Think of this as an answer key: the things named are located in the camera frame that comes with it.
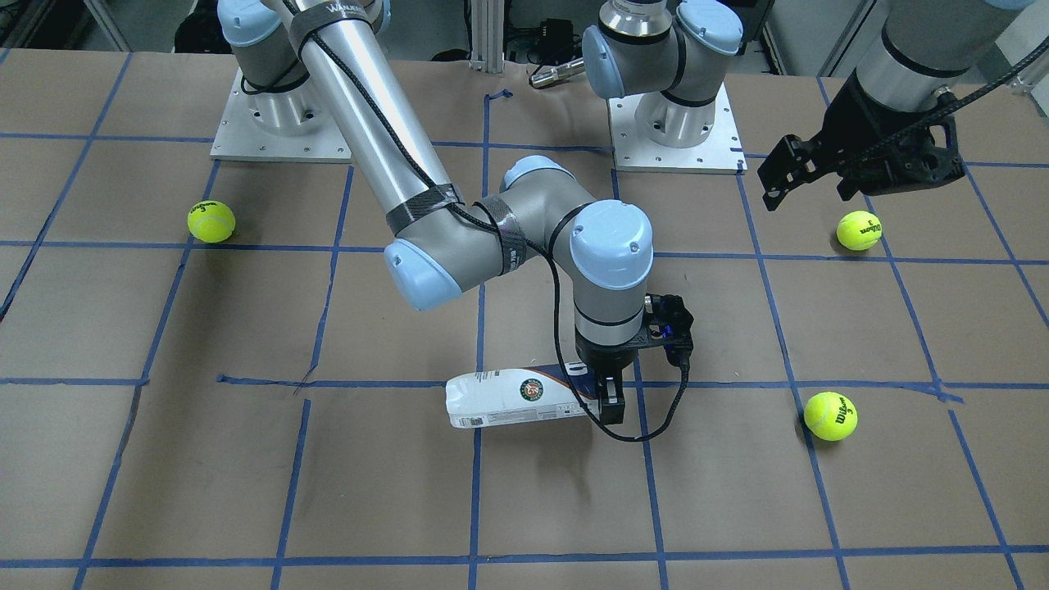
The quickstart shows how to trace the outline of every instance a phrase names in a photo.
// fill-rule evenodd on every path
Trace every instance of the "light blue joint cap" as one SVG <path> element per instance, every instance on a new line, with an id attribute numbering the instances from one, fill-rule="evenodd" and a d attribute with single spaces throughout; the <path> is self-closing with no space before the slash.
<path id="1" fill-rule="evenodd" d="M 401 295 L 421 312 L 441 307 L 463 294 L 444 267 L 406 239 L 394 239 L 383 251 L 383 256 Z"/>
<path id="2" fill-rule="evenodd" d="M 984 0 L 984 2 L 1003 10 L 1023 10 L 1034 3 L 1034 0 Z"/>
<path id="3" fill-rule="evenodd" d="M 621 99 L 626 96 L 623 77 L 616 66 L 616 57 L 608 46 L 608 40 L 601 35 L 597 25 L 583 31 L 583 65 L 594 93 L 602 99 Z"/>
<path id="4" fill-rule="evenodd" d="M 219 0 L 222 37 L 234 47 L 249 47 L 270 37 L 280 26 L 277 13 L 259 0 Z"/>
<path id="5" fill-rule="evenodd" d="M 743 22 L 716 0 L 682 0 L 678 21 L 697 41 L 725 56 L 734 56 L 743 41 Z"/>
<path id="6" fill-rule="evenodd" d="M 502 175 L 502 185 L 499 186 L 499 192 L 502 192 L 510 188 L 511 185 L 517 182 L 518 178 L 528 174 L 529 172 L 535 172 L 536 170 L 560 170 L 565 174 L 572 176 L 572 180 L 576 180 L 575 174 L 569 172 L 560 164 L 554 162 L 553 160 L 547 157 L 545 155 L 526 155 L 524 157 L 517 161 L 507 173 Z"/>
<path id="7" fill-rule="evenodd" d="M 573 220 L 571 250 L 587 280 L 625 291 L 637 287 L 652 268 L 652 225 L 634 205 L 598 201 Z"/>

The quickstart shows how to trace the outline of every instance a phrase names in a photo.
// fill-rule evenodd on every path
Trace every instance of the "roland garros logo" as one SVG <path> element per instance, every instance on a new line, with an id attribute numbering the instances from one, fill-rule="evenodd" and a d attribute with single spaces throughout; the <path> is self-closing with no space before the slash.
<path id="1" fill-rule="evenodd" d="M 536 379 L 526 379 L 521 383 L 521 397 L 527 401 L 536 401 L 542 397 L 542 383 Z"/>

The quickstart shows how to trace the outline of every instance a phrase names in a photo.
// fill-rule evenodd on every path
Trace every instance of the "floor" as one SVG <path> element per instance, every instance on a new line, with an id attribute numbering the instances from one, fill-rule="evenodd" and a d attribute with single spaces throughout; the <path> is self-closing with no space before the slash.
<path id="1" fill-rule="evenodd" d="M 553 359 L 543 265 L 414 312 L 354 168 L 210 160 L 232 58 L 4 51 L 0 587 L 1049 587 L 1030 101 L 959 113 L 948 187 L 841 203 L 825 180 L 768 213 L 763 153 L 841 81 L 730 76 L 750 171 L 693 176 L 613 170 L 583 80 L 394 69 L 466 194 L 539 152 L 648 213 L 649 290 L 697 317 L 670 429 L 450 427 L 445 380 Z M 228 243 L 187 235 L 201 198 L 237 213 Z M 886 237 L 847 255 L 831 233 L 862 208 Z M 627 371 L 622 431 L 662 420 L 661 357 Z M 840 443 L 797 422 L 825 389 L 859 408 Z"/>

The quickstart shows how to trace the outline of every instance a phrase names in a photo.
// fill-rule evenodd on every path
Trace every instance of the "metal mounting plate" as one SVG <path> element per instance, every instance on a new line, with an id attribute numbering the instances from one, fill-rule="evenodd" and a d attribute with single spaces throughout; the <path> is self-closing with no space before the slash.
<path id="1" fill-rule="evenodd" d="M 718 90 L 718 118 L 707 141 L 693 148 L 670 148 L 646 138 L 637 128 L 634 112 L 643 94 L 608 101 L 616 169 L 627 172 L 684 172 L 735 174 L 747 169 L 735 118 L 722 84 Z"/>
<path id="2" fill-rule="evenodd" d="M 349 147 L 330 115 L 322 114 L 312 133 L 278 135 L 254 121 L 249 100 L 240 91 L 238 69 L 211 146 L 213 160 L 349 164 Z"/>

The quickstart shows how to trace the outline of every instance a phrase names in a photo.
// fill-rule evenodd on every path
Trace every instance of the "yellow tennis ball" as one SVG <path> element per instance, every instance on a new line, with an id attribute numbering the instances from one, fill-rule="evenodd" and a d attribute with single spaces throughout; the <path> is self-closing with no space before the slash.
<path id="1" fill-rule="evenodd" d="M 840 441 L 856 429 L 859 415 L 849 398 L 836 392 L 813 396 L 805 404 L 805 425 L 825 441 Z"/>
<path id="2" fill-rule="evenodd" d="M 853 211 L 838 222 L 838 241 L 859 252 L 881 239 L 881 220 L 870 211 Z"/>
<path id="3" fill-rule="evenodd" d="M 186 215 L 186 225 L 193 237 L 208 244 L 218 244 L 233 235 L 237 220 L 226 205 L 217 201 L 201 201 Z"/>

